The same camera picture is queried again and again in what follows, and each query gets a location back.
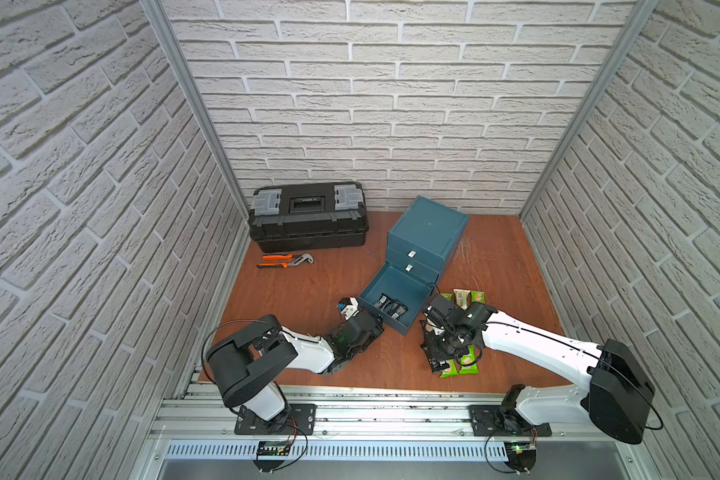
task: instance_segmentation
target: black cable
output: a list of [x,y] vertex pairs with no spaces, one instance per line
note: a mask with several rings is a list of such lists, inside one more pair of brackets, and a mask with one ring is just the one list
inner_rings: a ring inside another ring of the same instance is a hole
[[515,473],[515,470],[512,470],[511,472],[505,472],[504,470],[499,470],[499,469],[496,468],[495,466],[492,466],[492,465],[490,464],[490,462],[488,461],[488,441],[489,441],[494,435],[495,435],[495,432],[494,432],[494,433],[491,433],[491,434],[488,436],[488,438],[485,439],[485,444],[483,444],[483,456],[485,456],[485,462],[486,462],[486,463],[488,464],[488,466],[489,466],[492,470],[494,470],[495,472],[507,473],[507,474],[514,474],[514,473]]
[[[523,330],[523,331],[525,331],[525,332],[535,333],[535,334],[537,334],[538,336],[542,336],[542,337],[544,337],[544,338],[547,339],[547,340],[552,340],[552,341],[554,341],[554,342],[561,343],[561,344],[567,346],[568,348],[570,348],[570,349],[572,349],[572,350],[578,350],[579,352],[582,352],[582,353],[584,353],[585,355],[589,355],[589,356],[591,356],[592,358],[594,358],[595,360],[597,360],[598,362],[601,361],[601,359],[600,359],[598,356],[592,355],[591,353],[589,353],[588,351],[586,351],[586,350],[584,350],[584,349],[576,348],[575,346],[573,346],[573,345],[571,345],[571,344],[569,344],[569,343],[566,343],[566,342],[564,342],[564,341],[562,341],[562,340],[558,340],[558,339],[556,339],[556,338],[553,338],[553,337],[551,337],[551,336],[545,335],[545,334],[543,334],[543,333],[539,333],[539,332],[537,332],[537,331],[535,331],[535,330],[528,330],[528,329],[526,329],[526,328],[523,328],[522,326],[512,325],[511,323],[506,323],[506,322],[491,322],[491,321],[488,321],[488,322],[485,323],[485,325],[490,325],[491,323],[496,323],[497,325],[506,325],[506,326],[510,326],[510,327],[512,327],[512,328],[514,328],[514,329],[519,329],[519,330]],[[661,415],[659,415],[659,413],[658,413],[658,411],[656,410],[656,408],[653,407],[653,403],[649,402],[649,401],[648,401],[648,398],[645,398],[645,396],[643,395],[643,393],[640,392],[640,389],[638,389],[637,386],[636,386],[634,383],[632,383],[632,380],[626,378],[626,376],[625,376],[622,372],[620,372],[619,370],[616,370],[616,369],[613,368],[611,365],[608,365],[608,368],[609,368],[610,370],[614,371],[615,373],[618,373],[621,378],[623,378],[627,383],[629,383],[629,384],[632,386],[632,388],[635,389],[635,392],[637,392],[637,395],[639,395],[640,398],[642,398],[643,401],[648,405],[648,407],[649,407],[651,410],[653,410],[653,413],[656,414],[656,417],[659,419],[659,426],[658,426],[658,427],[649,427],[648,425],[646,425],[645,428],[647,428],[647,429],[649,429],[649,430],[661,430],[662,428],[664,428],[664,420],[663,420],[663,418],[661,417]]]
[[307,438],[307,434],[304,433],[304,431],[301,430],[301,429],[300,429],[299,427],[297,427],[297,426],[294,426],[294,428],[295,428],[299,433],[301,433],[302,435],[304,435],[304,441],[305,441],[305,443],[306,443],[306,444],[304,445],[304,450],[302,450],[302,453],[301,453],[299,456],[296,457],[296,460],[294,460],[293,462],[290,462],[288,465],[279,466],[278,468],[273,468],[273,469],[272,469],[273,472],[277,472],[278,470],[283,470],[284,468],[287,468],[287,467],[293,465],[294,463],[298,462],[298,461],[301,459],[301,457],[304,456],[305,453],[307,453],[307,449],[309,448],[309,438]]

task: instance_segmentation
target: brown wooden tabletop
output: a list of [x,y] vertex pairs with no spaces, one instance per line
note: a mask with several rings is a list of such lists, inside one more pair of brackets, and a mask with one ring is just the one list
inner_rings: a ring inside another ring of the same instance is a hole
[[[364,246],[312,250],[314,264],[288,269],[257,269],[262,252],[251,242],[222,322],[274,314],[284,326],[320,335],[342,321],[336,303],[356,296],[384,264],[386,236],[399,213],[369,212],[370,231]],[[441,292],[453,288],[481,290],[486,303],[551,332],[562,333],[538,264],[516,216],[471,215],[464,236],[439,282]],[[504,393],[516,383],[546,387],[568,383],[530,362],[486,350],[477,375],[442,379],[432,374],[424,351],[419,314],[407,335],[386,328],[368,350],[334,375],[285,370],[282,385],[355,386],[440,392]],[[242,328],[221,328],[216,340]]]

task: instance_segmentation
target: green snack package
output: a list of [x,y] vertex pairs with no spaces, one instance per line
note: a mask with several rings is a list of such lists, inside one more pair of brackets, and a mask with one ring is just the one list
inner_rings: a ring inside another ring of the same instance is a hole
[[[469,354],[462,356],[460,362],[461,363],[474,362],[474,345],[469,346]],[[458,371],[459,375],[473,375],[475,373],[479,373],[477,363],[475,363],[474,365],[470,365],[470,366],[462,366],[461,369]]]
[[446,362],[448,363],[448,368],[441,372],[440,378],[444,379],[447,376],[458,375],[458,370],[456,370],[456,362],[454,362],[453,360],[446,360]]
[[485,303],[485,292],[472,290],[470,293],[470,299],[473,302]]

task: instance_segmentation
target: white brick wall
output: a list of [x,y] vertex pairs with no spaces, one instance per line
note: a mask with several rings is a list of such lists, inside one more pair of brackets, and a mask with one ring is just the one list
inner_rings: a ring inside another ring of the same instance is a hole
[[[248,196],[289,180],[410,180],[419,190],[381,186],[368,206],[400,210],[422,193],[509,214],[632,8],[548,0],[164,4]],[[370,148],[387,161],[365,161]],[[406,156],[410,149],[428,149],[430,161],[411,161],[422,154]],[[470,161],[447,164],[453,157]],[[495,171],[524,172],[523,180],[466,181]],[[453,187],[439,190],[438,180]]]
[[240,221],[141,4],[0,1],[0,478],[130,474]]
[[720,478],[720,2],[662,0],[525,228],[569,327],[653,377],[662,478]]

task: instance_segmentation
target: orange-handled pliers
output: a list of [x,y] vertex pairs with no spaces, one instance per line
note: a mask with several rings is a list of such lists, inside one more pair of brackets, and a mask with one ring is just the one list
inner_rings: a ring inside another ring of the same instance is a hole
[[[256,264],[256,268],[288,268],[289,266],[296,266],[303,262],[308,264],[314,264],[315,259],[310,254],[301,254],[297,258],[293,258],[293,254],[288,255],[263,255],[262,260],[270,260],[264,264]],[[272,260],[290,260],[290,262],[272,262]]]

